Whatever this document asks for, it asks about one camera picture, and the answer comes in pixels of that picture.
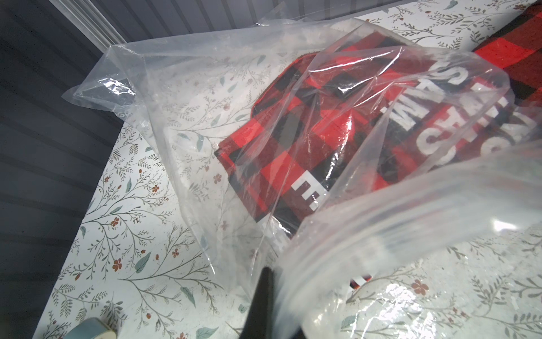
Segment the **red plaid printed shirt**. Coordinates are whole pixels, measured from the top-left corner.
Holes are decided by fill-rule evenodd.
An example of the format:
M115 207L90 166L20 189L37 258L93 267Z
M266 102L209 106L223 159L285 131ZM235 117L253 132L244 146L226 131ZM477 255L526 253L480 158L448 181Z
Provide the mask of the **red plaid printed shirt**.
M541 2L536 1L475 50L504 70L520 105L541 106Z

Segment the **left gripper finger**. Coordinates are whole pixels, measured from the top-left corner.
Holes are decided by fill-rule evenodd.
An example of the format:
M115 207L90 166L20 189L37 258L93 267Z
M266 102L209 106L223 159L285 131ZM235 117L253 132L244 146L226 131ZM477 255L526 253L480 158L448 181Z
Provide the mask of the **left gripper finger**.
M261 271L255 294L240 339L271 339L272 312L275 305L275 276L272 268Z

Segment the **clear plastic vacuum bag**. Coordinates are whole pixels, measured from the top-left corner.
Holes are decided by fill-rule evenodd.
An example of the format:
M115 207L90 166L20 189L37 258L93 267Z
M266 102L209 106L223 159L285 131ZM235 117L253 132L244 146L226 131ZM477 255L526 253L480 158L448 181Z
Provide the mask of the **clear plastic vacuum bag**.
M220 272L219 143L295 59L373 32L419 47L346 19L109 48L66 99L128 130L60 288L120 338L239 337L265 267L272 338L540 338L541 136L326 203L248 285Z

